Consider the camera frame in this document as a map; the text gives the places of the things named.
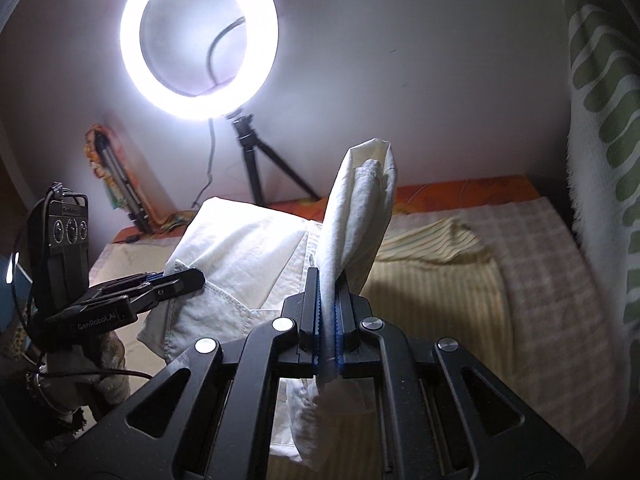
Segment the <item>left hand white glove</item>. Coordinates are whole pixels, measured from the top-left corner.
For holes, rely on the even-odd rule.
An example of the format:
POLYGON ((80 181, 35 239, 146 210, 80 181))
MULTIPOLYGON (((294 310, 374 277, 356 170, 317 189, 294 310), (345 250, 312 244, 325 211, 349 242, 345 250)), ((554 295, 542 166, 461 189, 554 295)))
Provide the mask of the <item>left hand white glove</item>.
POLYGON ((87 349, 73 346, 68 351, 49 354, 35 384, 61 412, 73 412, 83 406, 109 411, 130 396, 129 378, 120 372, 126 372, 126 349, 115 332, 108 332, 87 349))

